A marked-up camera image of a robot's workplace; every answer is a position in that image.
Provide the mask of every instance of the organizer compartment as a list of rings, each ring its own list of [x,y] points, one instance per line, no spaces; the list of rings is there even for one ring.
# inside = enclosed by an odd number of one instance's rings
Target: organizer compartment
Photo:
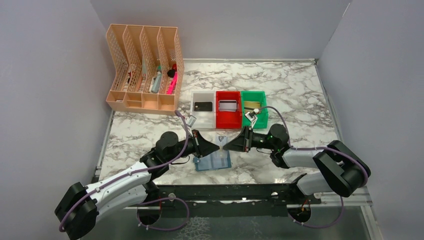
[[[267,105],[267,97],[264,91],[241,91],[241,113],[242,113],[242,127],[250,126],[251,122],[245,117],[245,101],[259,102],[261,107]],[[268,126],[268,108],[264,108],[257,116],[257,121],[254,129],[266,129]]]
[[[236,111],[220,111],[221,100],[236,100]],[[215,107],[217,129],[239,129],[242,127],[242,103],[239,91],[217,91]]]
[[[212,111],[195,111],[195,103],[212,102]],[[196,117],[193,129],[216,128],[216,92],[215,91],[192,91],[190,114]]]
[[[184,76],[178,28],[111,24],[106,39],[116,70],[106,99],[110,107],[115,111],[173,115]],[[165,94],[172,81],[167,73],[173,64],[177,65],[176,86],[171,94]],[[162,72],[159,91],[150,93],[158,66]]]

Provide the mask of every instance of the black cable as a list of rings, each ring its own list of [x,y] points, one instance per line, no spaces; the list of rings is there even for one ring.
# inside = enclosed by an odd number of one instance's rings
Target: black cable
[[[187,161],[185,161],[185,162],[173,162],[173,163],[171,163],[171,165],[181,165],[181,164],[186,164],[186,163],[188,163],[190,161],[190,155],[188,155],[188,160]]]
[[[258,151],[259,153],[263,153],[263,154],[268,154],[268,155],[271,155],[271,153],[268,153],[268,152],[264,152],[264,151],[259,151],[258,149],[262,149],[262,148],[256,148],[256,151]]]

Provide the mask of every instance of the table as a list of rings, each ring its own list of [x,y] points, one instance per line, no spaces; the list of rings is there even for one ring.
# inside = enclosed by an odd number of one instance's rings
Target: table
[[[267,104],[285,117],[294,146],[324,146],[337,139],[313,62],[185,62],[184,66],[178,105],[184,116],[190,112],[191,91],[265,91]],[[269,109],[268,129],[280,122],[278,115]],[[99,180],[133,165],[166,131],[177,133],[180,141],[185,137],[181,120],[176,116],[116,112]],[[217,135],[231,140],[239,132],[240,129],[200,131],[208,141]],[[194,163],[188,162],[170,166],[154,182],[157,185],[290,183],[300,174],[316,171],[304,167],[277,168],[266,154],[254,149],[249,153],[231,152],[230,157],[231,168],[197,172]]]

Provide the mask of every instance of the cable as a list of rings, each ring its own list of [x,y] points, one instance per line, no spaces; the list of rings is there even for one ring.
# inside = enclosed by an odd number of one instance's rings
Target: cable
[[[189,206],[187,205],[187,203],[184,200],[182,200],[181,198],[178,198],[178,197],[164,197],[164,198],[159,198],[159,199],[156,199],[156,200],[153,200],[153,201],[143,202],[143,203],[140,203],[139,205],[152,204],[152,203],[156,203],[156,202],[160,202],[160,201],[164,201],[164,200],[178,200],[178,201],[182,202],[182,204],[184,204],[184,206],[185,206],[185,209],[187,209],[187,216],[185,217],[185,221],[181,225],[176,226],[176,227],[173,227],[173,228],[160,228],[160,227],[155,227],[155,226],[150,226],[150,225],[144,225],[142,223],[142,221],[140,221],[139,214],[137,213],[137,220],[138,220],[138,226],[139,227],[140,226],[143,226],[143,227],[146,227],[146,229],[154,229],[154,230],[169,232],[169,231],[178,230],[178,229],[184,227],[189,222],[190,209],[189,209]]]
[[[182,165],[182,164],[186,164],[190,161],[190,155],[188,155],[188,160],[185,162],[175,162],[175,163],[171,163],[171,165]]]
[[[275,107],[273,107],[273,106],[263,106],[263,107],[259,108],[259,110],[262,110],[262,109],[265,109],[265,108],[273,109],[279,115],[279,117],[282,120],[282,123],[284,124],[284,127],[285,127],[285,130],[287,132],[287,135],[289,135],[289,130],[287,129],[286,121],[284,121],[284,118],[281,115],[281,113]],[[355,165],[357,165],[360,168],[360,170],[362,172],[362,175],[363,175],[363,178],[364,178],[363,179],[363,184],[362,184],[361,187],[365,186],[368,183],[368,173],[365,170],[365,168],[358,161],[356,161],[353,157],[351,157],[351,156],[349,156],[349,155],[347,155],[347,154],[345,154],[345,153],[343,153],[341,151],[337,151],[335,149],[332,149],[332,148],[326,147],[326,146],[318,146],[318,147],[293,147],[292,144],[291,144],[290,138],[288,139],[288,145],[293,150],[299,150],[299,151],[327,150],[327,151],[333,152],[335,154],[341,155],[341,156],[347,158],[348,160],[350,160],[352,163],[354,163]]]
[[[141,173],[141,172],[145,172],[145,171],[149,171],[149,170],[153,170],[153,169],[159,169],[159,168],[162,168],[162,167],[164,167],[164,166],[166,166],[166,165],[169,165],[169,164],[171,164],[171,163],[173,163],[175,160],[177,160],[177,159],[179,159],[180,157],[181,157],[181,155],[183,155],[183,153],[184,153],[184,151],[186,150],[186,148],[187,148],[187,144],[188,144],[188,142],[189,142],[189,129],[188,129],[188,127],[187,127],[187,123],[186,123],[186,120],[184,120],[184,117],[183,117],[183,115],[181,115],[181,113],[178,111],[178,110],[175,110],[174,111],[174,113],[175,113],[175,115],[177,115],[178,117],[180,117],[181,118],[181,120],[182,120],[182,123],[184,124],[184,130],[185,130],[185,142],[184,142],[184,146],[182,147],[182,149],[181,149],[181,152],[179,152],[178,153],[178,155],[176,156],[176,157],[174,157],[172,160],[170,160],[170,161],[167,161],[167,162],[165,162],[165,163],[163,163],[163,164],[160,164],[160,165],[157,165],[157,166],[152,166],[152,167],[147,167],[147,168],[143,168],[143,169],[138,169],[138,170],[134,170],[134,171],[131,171],[130,173],[127,173],[127,174],[123,174],[123,175],[120,175],[120,176],[118,176],[118,177],[116,177],[116,178],[114,178],[114,179],[112,179],[112,180],[110,180],[109,182],[106,182],[105,184],[103,184],[103,185],[100,185],[99,187],[98,187],[98,189],[100,189],[100,190],[102,190],[102,189],[104,189],[104,188],[106,188],[107,186],[109,186],[109,185],[111,185],[111,184],[113,184],[113,183],[115,183],[116,181],[119,181],[119,180],[121,180],[121,179],[123,179],[123,178],[125,178],[125,177],[127,177],[127,176],[130,176],[130,175],[132,175],[132,174],[137,174],[137,173]],[[86,198],[88,198],[90,195],[92,195],[92,194],[94,194],[94,193],[96,193],[97,192],[97,190],[96,189],[94,189],[94,190],[92,190],[92,191],[90,191],[89,193],[87,193],[86,195],[84,195],[82,198],[80,198],[68,211],[67,211],[67,213],[65,214],[65,216],[62,218],[62,221],[60,221],[60,225],[59,225],[59,231],[60,232],[62,232],[62,233],[64,233],[65,232],[65,229],[64,229],[64,225],[65,225],[65,221],[68,219],[68,217],[69,217],[69,215],[75,210],[75,208],[77,208],[77,206],[79,205],[79,204],[81,204],[83,201],[85,201],[86,200]]]
[[[271,153],[268,153],[268,152],[264,152],[264,151],[259,151],[258,149],[262,149],[262,148],[256,148],[256,151],[257,151],[257,152],[259,152],[259,153],[263,153],[263,154],[268,154],[268,155],[271,155]]]
[[[295,223],[297,223],[299,225],[302,225],[303,227],[307,227],[307,228],[310,228],[310,229],[326,229],[326,228],[329,228],[331,226],[334,226],[334,225],[338,224],[340,222],[340,219],[342,219],[343,213],[345,212],[345,203],[343,202],[343,198],[342,197],[340,197],[340,201],[341,201],[341,212],[338,215],[338,217],[332,223],[329,223],[329,224],[326,224],[326,225],[323,225],[323,226],[315,226],[315,225],[305,224],[304,222],[298,222],[298,221],[296,221],[290,214],[288,216],[291,219],[293,219],[293,222],[295,222]]]

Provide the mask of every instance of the gray wall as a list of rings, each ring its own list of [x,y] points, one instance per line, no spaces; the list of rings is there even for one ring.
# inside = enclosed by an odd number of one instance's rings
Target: gray wall
[[[318,62],[387,240],[422,239],[424,1],[354,0]]]
[[[68,239],[54,209],[93,176],[115,73],[88,0],[0,1],[1,239]]]
[[[100,21],[176,26],[184,58],[319,58],[350,0],[90,0]]]

